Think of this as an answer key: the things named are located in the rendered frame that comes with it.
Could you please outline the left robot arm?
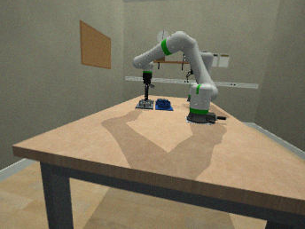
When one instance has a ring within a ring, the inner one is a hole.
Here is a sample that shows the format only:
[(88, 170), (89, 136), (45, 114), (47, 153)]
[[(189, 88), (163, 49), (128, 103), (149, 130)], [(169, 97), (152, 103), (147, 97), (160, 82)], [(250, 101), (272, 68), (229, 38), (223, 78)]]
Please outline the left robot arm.
[(184, 32), (178, 31), (174, 33), (148, 52), (135, 57), (133, 59), (133, 66), (143, 69), (143, 75), (141, 76), (144, 79), (152, 79), (153, 61), (177, 51), (184, 53), (197, 82), (197, 84), (192, 86), (190, 113), (186, 119), (189, 122), (212, 124), (215, 124), (217, 119), (226, 120), (226, 117), (208, 112), (210, 101), (217, 98), (218, 90), (206, 70), (196, 40), (190, 38)]

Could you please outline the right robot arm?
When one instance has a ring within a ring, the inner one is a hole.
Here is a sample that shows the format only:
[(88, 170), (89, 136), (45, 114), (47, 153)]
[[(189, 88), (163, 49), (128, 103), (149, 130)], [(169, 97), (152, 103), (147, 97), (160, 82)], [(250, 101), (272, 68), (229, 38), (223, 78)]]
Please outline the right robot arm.
[[(212, 63), (213, 63), (214, 55), (212, 55), (212, 53), (210, 53), (210, 52), (201, 52), (200, 55), (201, 55), (201, 58), (202, 58), (202, 60), (204, 62), (204, 65), (205, 65), (205, 67), (206, 67), (206, 69), (207, 69), (207, 71), (208, 71), (208, 73), (209, 73), (209, 75), (211, 77), (211, 70), (212, 70)], [(188, 62), (188, 60), (185, 57), (185, 55), (183, 57), (183, 60), (185, 62)], [(195, 84), (197, 84), (197, 83), (190, 83), (189, 98), (187, 99), (187, 101), (189, 101), (189, 102), (190, 102), (190, 99), (191, 99), (192, 86), (195, 85)]]

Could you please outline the blue tray with octagonal pockets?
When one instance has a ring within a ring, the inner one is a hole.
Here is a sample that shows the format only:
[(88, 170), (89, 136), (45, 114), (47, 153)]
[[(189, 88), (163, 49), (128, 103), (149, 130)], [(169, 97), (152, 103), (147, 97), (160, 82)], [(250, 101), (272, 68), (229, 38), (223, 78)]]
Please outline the blue tray with octagonal pockets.
[(155, 110), (168, 110), (168, 111), (174, 111), (172, 106), (170, 105), (170, 101), (168, 100), (160, 100), (157, 99), (155, 102)]

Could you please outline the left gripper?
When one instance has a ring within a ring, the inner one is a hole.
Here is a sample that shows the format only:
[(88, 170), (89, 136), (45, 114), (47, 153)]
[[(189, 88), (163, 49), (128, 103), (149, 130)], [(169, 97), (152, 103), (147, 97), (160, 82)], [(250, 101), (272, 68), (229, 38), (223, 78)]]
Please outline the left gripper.
[(144, 79), (144, 84), (145, 84), (145, 101), (148, 101), (148, 90), (149, 86), (148, 84), (151, 84), (151, 79)]

